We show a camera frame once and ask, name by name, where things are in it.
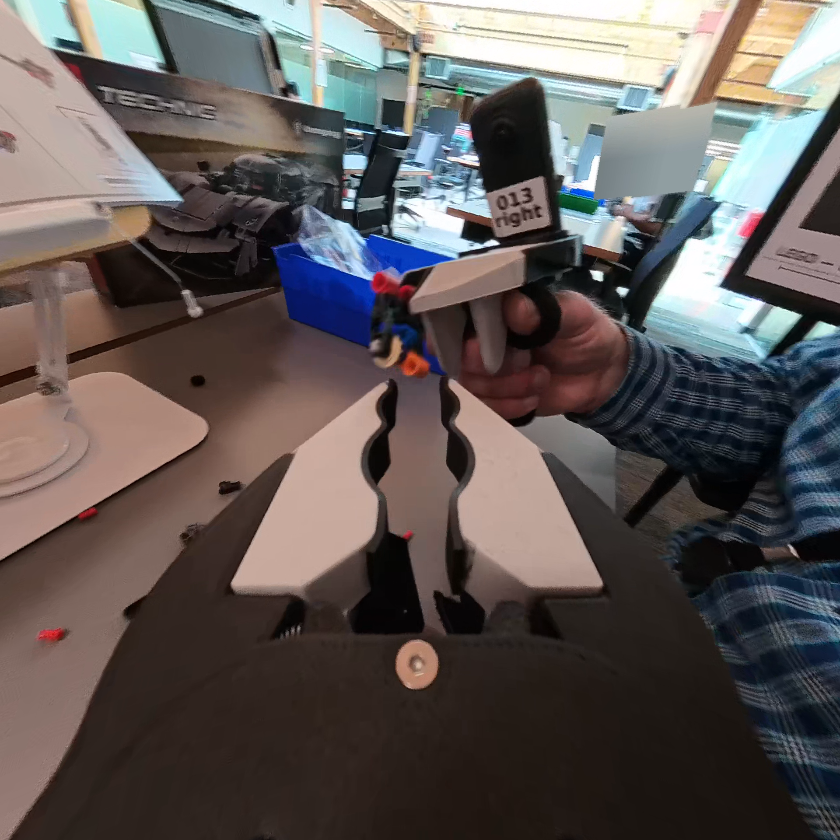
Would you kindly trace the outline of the blue plastic bin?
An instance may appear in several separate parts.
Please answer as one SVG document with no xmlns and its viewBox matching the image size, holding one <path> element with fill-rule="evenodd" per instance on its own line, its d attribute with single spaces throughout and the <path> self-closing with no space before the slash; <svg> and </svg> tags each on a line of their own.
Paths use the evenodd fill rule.
<svg viewBox="0 0 840 840">
<path fill-rule="evenodd" d="M 366 244 L 386 268 L 399 274 L 452 260 L 382 236 L 370 236 Z M 368 280 L 310 259 L 299 244 L 279 245 L 273 252 L 292 320 L 352 343 L 369 344 L 375 295 Z"/>
</svg>

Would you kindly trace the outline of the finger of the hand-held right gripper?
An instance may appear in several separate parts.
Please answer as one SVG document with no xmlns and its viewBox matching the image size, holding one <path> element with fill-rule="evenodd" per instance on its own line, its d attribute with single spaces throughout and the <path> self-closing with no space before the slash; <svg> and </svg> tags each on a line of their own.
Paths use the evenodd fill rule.
<svg viewBox="0 0 840 840">
<path fill-rule="evenodd" d="M 412 314 L 490 298 L 520 288 L 526 281 L 522 252 L 486 252 L 433 266 L 412 295 Z"/>
</svg>

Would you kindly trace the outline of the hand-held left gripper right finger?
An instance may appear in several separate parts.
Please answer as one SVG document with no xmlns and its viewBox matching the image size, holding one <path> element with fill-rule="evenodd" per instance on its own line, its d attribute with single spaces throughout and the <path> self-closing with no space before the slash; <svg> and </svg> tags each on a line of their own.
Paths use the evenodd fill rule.
<svg viewBox="0 0 840 840">
<path fill-rule="evenodd" d="M 543 451 L 454 380 L 439 383 L 452 595 L 584 598 L 604 592 Z"/>
</svg>

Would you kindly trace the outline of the person's blue plaid shirt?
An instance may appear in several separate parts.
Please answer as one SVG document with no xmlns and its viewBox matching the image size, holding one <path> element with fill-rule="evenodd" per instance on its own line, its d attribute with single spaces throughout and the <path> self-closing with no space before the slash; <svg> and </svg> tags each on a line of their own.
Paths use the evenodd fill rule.
<svg viewBox="0 0 840 840">
<path fill-rule="evenodd" d="M 838 504 L 800 518 L 779 475 L 747 504 L 678 530 L 666 553 L 734 550 L 685 583 L 786 790 L 817 838 L 839 837 Z"/>
</svg>

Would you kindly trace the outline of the dark printed toy set box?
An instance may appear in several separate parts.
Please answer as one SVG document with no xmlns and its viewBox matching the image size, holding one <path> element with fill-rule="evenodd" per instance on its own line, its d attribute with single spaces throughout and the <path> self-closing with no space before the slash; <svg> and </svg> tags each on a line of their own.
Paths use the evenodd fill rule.
<svg viewBox="0 0 840 840">
<path fill-rule="evenodd" d="M 274 248 L 297 237 L 302 208 L 342 208 L 341 112 L 172 73 L 55 50 L 178 192 L 151 207 L 136 244 L 89 267 L 119 308 L 278 287 Z"/>
</svg>

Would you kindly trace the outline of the dark blue office chair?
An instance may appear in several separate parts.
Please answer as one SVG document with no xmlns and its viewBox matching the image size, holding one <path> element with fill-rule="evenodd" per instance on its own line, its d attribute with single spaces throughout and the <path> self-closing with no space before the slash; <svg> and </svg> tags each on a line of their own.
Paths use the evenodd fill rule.
<svg viewBox="0 0 840 840">
<path fill-rule="evenodd" d="M 623 299 L 626 326 L 644 332 L 648 313 L 676 268 L 686 244 L 700 236 L 719 206 L 720 202 L 712 196 L 692 193 L 687 197 L 675 219 L 665 226 L 663 234 L 628 278 Z"/>
</svg>

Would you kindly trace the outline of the black office chair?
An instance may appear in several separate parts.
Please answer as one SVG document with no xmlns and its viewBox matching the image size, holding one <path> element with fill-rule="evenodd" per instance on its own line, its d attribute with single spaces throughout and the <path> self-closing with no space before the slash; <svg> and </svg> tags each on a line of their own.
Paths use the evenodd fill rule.
<svg viewBox="0 0 840 840">
<path fill-rule="evenodd" d="M 391 232 L 394 184 L 411 136 L 377 130 L 353 200 L 352 226 L 367 237 Z"/>
</svg>

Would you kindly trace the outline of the grey equipment case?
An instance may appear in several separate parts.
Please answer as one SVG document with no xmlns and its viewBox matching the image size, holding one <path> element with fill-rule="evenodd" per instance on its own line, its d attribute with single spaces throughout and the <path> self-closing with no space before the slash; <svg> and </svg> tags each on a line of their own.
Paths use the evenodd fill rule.
<svg viewBox="0 0 840 840">
<path fill-rule="evenodd" d="M 211 1 L 143 1 L 143 8 L 172 74 L 287 95 L 276 41 L 260 16 Z"/>
</svg>

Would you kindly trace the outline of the person's right hand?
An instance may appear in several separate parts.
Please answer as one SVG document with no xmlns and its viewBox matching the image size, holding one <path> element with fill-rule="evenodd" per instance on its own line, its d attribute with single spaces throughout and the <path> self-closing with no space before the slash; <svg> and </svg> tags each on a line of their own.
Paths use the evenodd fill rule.
<svg viewBox="0 0 840 840">
<path fill-rule="evenodd" d="M 464 343 L 458 383 L 502 418 L 589 414 L 603 406 L 627 374 L 629 340 L 623 326 L 587 297 L 556 294 L 560 329 L 535 350 L 507 346 L 491 374 L 478 339 Z"/>
</svg>

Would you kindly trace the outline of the person's right forearm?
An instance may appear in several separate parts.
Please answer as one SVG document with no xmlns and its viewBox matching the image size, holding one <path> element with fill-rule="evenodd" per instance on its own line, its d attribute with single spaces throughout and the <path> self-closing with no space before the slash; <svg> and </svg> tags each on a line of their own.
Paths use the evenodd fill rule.
<svg viewBox="0 0 840 840">
<path fill-rule="evenodd" d="M 838 332 L 762 362 L 624 333 L 624 378 L 583 425 L 692 474 L 740 480 L 778 466 L 800 518 L 838 504 Z"/>
</svg>

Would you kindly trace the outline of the small toy gear subassembly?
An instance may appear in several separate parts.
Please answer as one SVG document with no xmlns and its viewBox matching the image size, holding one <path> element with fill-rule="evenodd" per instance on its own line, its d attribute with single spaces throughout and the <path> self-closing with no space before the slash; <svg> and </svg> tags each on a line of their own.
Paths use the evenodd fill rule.
<svg viewBox="0 0 840 840">
<path fill-rule="evenodd" d="M 381 370 L 398 369 L 405 376 L 423 379 L 431 371 L 425 354 L 425 329 L 410 311 L 418 285 L 398 278 L 388 269 L 371 279 L 374 305 L 371 310 L 369 354 Z"/>
</svg>

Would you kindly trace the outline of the white instruction booklet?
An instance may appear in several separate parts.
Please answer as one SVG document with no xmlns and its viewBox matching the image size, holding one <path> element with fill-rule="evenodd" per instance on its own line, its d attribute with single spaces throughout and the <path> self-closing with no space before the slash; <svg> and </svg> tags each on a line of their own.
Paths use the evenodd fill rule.
<svg viewBox="0 0 840 840">
<path fill-rule="evenodd" d="M 176 207 L 180 194 L 5 3 L 1 207 L 89 201 Z"/>
</svg>

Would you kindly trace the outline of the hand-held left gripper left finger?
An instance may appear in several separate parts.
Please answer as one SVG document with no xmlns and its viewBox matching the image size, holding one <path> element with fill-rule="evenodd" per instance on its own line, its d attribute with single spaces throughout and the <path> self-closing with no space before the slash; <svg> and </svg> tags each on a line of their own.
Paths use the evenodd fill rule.
<svg viewBox="0 0 840 840">
<path fill-rule="evenodd" d="M 294 452 L 230 588 L 237 595 L 362 599 L 389 528 L 397 385 L 379 384 Z"/>
</svg>

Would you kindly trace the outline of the black framed sign easel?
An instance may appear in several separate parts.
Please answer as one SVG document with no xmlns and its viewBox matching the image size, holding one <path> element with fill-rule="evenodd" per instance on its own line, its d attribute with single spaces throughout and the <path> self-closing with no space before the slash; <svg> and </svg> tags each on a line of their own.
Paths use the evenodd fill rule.
<svg viewBox="0 0 840 840">
<path fill-rule="evenodd" d="M 726 203 L 752 206 L 748 188 L 768 198 L 757 226 L 731 264 L 723 286 L 804 321 L 838 325 L 839 103 L 794 119 L 770 120 L 750 132 L 717 194 Z M 666 466 L 698 480 L 693 490 L 710 507 L 740 512 L 762 480 L 775 483 L 778 466 L 761 476 L 720 479 Z"/>
</svg>

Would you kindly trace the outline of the white book stand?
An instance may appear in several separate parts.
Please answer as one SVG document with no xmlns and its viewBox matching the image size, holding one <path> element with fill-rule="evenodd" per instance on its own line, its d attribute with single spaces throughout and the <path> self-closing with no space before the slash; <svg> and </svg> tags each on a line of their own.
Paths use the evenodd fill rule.
<svg viewBox="0 0 840 840">
<path fill-rule="evenodd" d="M 2 273 L 27 276 L 37 349 L 35 392 L 2 404 L 2 560 L 207 436 L 205 419 L 126 374 L 69 377 L 64 263 L 132 238 L 92 201 L 2 211 Z"/>
</svg>

